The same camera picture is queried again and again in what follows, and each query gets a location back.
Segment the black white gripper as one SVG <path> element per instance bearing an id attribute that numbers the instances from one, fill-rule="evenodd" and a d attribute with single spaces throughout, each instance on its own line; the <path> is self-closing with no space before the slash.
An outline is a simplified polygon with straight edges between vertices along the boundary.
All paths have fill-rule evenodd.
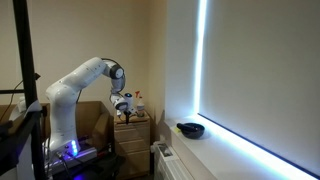
<path id="1" fill-rule="evenodd" d="M 125 114 L 125 123 L 128 125 L 130 121 L 130 116 L 133 116 L 137 113 L 134 107 L 123 108 L 123 107 L 116 107 L 116 116 L 121 116 Z"/>

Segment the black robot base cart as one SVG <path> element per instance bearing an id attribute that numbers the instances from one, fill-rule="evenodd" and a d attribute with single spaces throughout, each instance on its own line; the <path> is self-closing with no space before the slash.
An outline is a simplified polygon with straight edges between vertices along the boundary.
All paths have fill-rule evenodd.
<path id="1" fill-rule="evenodd" d="M 59 149 L 53 149 L 54 140 L 48 138 L 43 143 L 44 158 L 49 151 L 73 150 L 77 155 L 86 147 L 93 147 L 85 141 L 69 140 Z M 56 175 L 49 175 L 45 170 L 47 180 L 115 180 L 119 174 L 120 167 L 124 164 L 125 158 L 109 150 L 97 151 L 97 157 L 82 166 L 66 169 Z"/>

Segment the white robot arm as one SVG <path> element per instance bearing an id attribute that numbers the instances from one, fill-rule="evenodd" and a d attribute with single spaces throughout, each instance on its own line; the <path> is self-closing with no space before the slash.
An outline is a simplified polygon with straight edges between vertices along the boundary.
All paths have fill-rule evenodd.
<path id="1" fill-rule="evenodd" d="M 109 101 L 117 113 L 129 116 L 135 112 L 132 95 L 121 94 L 126 84 L 122 66 L 113 59 L 93 57 L 46 90 L 50 104 L 49 149 L 52 153 L 67 152 L 76 156 L 81 151 L 76 130 L 76 107 L 82 91 L 101 75 L 111 79 Z"/>

